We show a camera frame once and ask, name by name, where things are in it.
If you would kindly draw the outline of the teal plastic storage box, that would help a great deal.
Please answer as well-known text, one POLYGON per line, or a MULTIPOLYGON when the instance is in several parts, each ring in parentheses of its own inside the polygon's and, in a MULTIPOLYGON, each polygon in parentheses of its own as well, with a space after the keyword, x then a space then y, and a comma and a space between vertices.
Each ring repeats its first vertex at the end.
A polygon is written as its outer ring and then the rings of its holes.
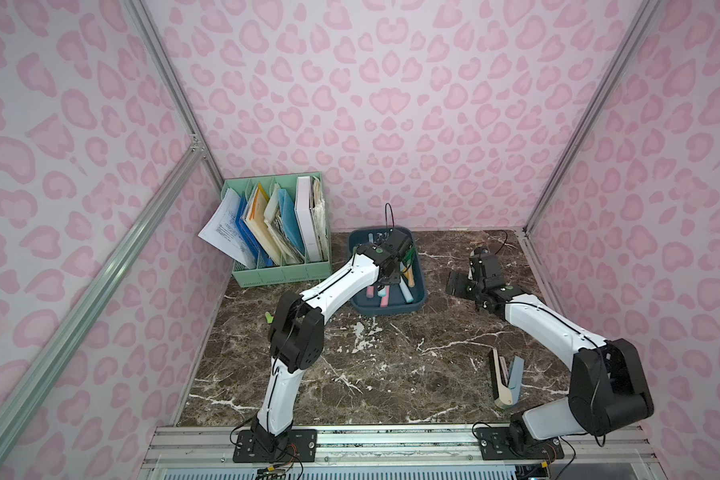
MULTIPOLYGON (((379 240, 387 231, 385 227, 368 227, 363 229, 357 229, 349 234, 347 240, 347 249, 351 254, 354 247, 360 246, 361 244, 367 243, 370 240, 371 234, 374 236, 374 241, 379 240)), ((415 248, 415 257, 413 259, 413 269, 415 286, 409 288, 414 301, 407 304, 402 296, 401 290, 398 285, 390 286, 390 300, 389 305, 386 308, 380 307, 380 296, 375 289, 376 295, 372 299, 366 297, 366 289, 358 292, 350 299, 350 304, 355 310, 361 315, 365 316, 382 316, 382 315, 399 315, 411 313, 419 310, 425 303, 428 292, 424 280, 423 270, 420 259, 418 257, 418 247, 413 242, 415 248)))

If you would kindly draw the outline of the green rake thin wooden handle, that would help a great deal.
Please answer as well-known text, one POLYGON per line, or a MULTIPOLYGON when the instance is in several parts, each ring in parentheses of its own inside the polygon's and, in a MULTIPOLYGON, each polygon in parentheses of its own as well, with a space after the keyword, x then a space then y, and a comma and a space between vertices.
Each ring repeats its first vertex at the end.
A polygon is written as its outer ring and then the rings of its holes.
POLYGON ((412 265, 414 257, 415 248, 411 247, 402 257, 401 265, 403 270, 408 269, 412 265))

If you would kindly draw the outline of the blue rake yellow handle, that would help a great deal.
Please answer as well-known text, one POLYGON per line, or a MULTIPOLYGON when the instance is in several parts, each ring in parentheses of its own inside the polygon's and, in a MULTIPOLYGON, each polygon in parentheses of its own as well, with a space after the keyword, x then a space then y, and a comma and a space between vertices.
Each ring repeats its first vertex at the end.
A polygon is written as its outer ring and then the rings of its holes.
POLYGON ((413 264, 409 264, 402 268, 403 276, 406 280, 407 286, 413 288, 415 286, 414 269, 413 264))

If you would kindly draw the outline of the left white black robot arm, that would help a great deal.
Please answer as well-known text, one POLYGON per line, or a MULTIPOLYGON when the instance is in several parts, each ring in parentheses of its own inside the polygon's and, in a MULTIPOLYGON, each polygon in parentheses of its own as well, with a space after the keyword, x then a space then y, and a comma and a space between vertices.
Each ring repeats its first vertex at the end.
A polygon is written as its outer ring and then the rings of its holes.
POLYGON ((321 283, 300 293, 285 292, 269 329, 270 376, 263 404, 251 423, 265 449, 280 452, 289 444, 293 411, 305 372, 320 358, 332 316, 369 286, 396 285, 400 266, 414 255, 412 236, 400 228, 357 246, 347 262, 321 283))

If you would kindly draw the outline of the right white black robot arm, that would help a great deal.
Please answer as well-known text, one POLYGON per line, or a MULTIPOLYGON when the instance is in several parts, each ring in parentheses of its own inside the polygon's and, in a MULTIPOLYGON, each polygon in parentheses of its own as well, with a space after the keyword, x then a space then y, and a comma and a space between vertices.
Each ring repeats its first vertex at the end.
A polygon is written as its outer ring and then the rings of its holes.
POLYGON ((565 398, 511 417, 508 436, 516 452, 561 436, 605 437, 654 414, 644 368, 630 341, 590 332, 506 283, 498 257, 487 249, 473 251, 467 273, 452 271, 445 291, 523 330, 570 371, 565 398))

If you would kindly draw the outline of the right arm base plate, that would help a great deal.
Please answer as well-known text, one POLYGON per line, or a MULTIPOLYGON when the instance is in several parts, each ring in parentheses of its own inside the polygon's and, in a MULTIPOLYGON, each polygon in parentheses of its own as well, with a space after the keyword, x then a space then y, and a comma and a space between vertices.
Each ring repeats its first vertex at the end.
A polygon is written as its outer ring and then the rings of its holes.
POLYGON ((528 460, 553 463, 565 458, 559 438, 534 441, 528 446, 514 446, 510 429, 506 426, 492 427, 485 423, 477 423, 472 426, 471 431, 485 461, 528 460))

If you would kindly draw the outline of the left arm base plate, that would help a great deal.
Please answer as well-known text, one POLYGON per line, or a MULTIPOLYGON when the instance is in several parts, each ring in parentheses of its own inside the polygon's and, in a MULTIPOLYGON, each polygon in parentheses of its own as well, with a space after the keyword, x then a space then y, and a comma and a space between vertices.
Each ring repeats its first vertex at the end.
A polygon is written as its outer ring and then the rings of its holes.
POLYGON ((316 457, 318 432, 291 429, 273 436, 263 428, 241 431, 235 440, 234 463, 279 463, 294 460, 312 463, 316 457))

